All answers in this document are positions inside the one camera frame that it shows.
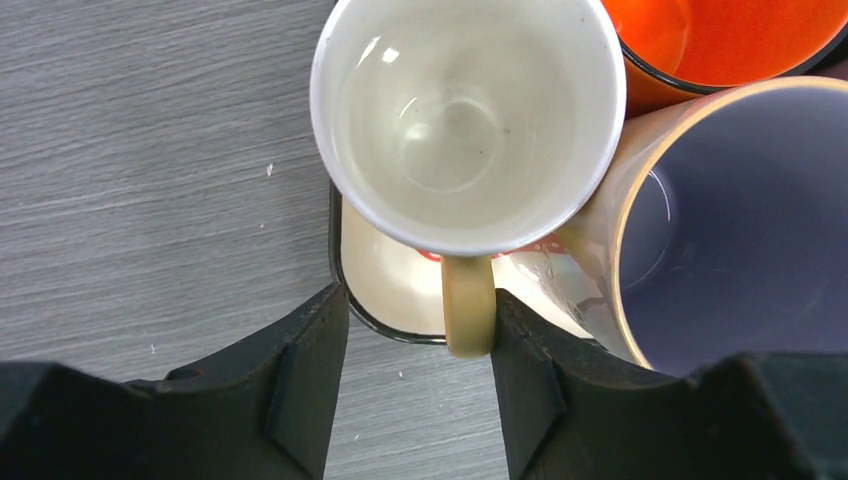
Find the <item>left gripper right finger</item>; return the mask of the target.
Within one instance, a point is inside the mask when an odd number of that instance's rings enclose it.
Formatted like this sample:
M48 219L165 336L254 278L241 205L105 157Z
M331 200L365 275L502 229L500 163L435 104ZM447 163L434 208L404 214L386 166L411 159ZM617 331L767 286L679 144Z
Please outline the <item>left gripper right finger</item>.
M843 479L844 355L741 354L675 378L497 291L491 354L513 479Z

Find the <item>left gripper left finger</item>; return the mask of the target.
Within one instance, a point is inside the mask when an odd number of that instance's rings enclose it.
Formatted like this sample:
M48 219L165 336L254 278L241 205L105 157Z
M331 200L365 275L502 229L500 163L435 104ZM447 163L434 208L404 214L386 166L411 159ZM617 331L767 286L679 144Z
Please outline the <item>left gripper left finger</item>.
M330 284L156 381L56 362L1 366L5 479L320 479L349 327Z

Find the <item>cream yellow mug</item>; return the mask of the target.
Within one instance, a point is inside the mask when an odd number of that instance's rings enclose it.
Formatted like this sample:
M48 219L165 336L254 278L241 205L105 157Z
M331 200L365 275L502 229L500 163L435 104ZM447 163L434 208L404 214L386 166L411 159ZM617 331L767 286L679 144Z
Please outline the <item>cream yellow mug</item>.
M626 106L599 1L340 1L309 108L337 190L442 259L450 353L493 347L491 259L552 233L607 172Z

